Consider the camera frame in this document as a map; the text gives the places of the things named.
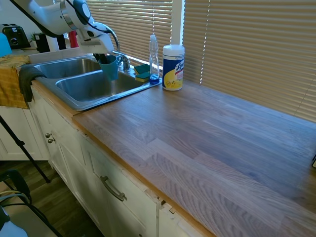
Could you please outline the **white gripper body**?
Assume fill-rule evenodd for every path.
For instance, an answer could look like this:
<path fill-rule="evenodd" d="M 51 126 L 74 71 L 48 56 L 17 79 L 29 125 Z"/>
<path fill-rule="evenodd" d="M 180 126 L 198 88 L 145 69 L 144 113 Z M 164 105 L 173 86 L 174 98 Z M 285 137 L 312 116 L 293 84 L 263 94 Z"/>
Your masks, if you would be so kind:
<path fill-rule="evenodd" d="M 83 53 L 108 54 L 114 51 L 110 36 L 90 27 L 78 29 L 78 45 Z"/>

